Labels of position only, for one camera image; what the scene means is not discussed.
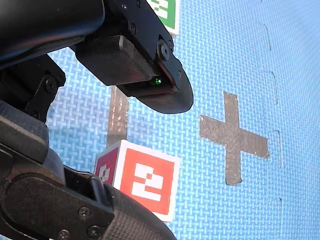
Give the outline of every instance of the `cube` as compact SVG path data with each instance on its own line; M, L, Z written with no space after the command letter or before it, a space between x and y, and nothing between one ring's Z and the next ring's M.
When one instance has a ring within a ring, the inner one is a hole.
M180 0L146 0L173 38L179 34Z
M180 158L126 140L97 155L94 173L164 222L176 207Z

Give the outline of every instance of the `gray tape cross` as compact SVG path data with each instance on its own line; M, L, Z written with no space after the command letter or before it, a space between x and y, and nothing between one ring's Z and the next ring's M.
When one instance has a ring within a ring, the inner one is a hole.
M268 158L268 139L240 128L238 98L224 95L225 122L200 115L200 137L225 146L225 181L228 185L242 182L240 152Z

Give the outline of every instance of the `red square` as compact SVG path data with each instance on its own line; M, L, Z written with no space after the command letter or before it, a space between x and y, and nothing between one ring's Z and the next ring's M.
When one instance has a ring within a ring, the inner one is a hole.
M112 185L115 175L118 148L108 152L97 160L95 175L103 184Z
M151 212L169 214L175 163L126 150L120 191Z

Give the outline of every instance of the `green led light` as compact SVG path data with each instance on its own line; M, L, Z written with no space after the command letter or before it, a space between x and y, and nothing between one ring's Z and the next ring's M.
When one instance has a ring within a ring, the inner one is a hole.
M151 84L152 86L159 86L159 85L161 84L161 77L157 76L157 77L155 78L155 80L152 80L152 81L150 82L150 84Z

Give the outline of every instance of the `blue foam mat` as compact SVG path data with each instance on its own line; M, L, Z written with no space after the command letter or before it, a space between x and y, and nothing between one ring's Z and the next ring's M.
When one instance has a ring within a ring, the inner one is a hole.
M130 99L127 137L182 159L168 224L177 239L320 239L319 11L316 0L182 0L175 55L194 105L164 115ZM50 146L93 171L111 89L71 50L50 56L67 76L48 113ZM225 147L199 136L200 115L225 120L223 91L238 96L240 127L267 137L270 151L241 153L236 186L225 184Z

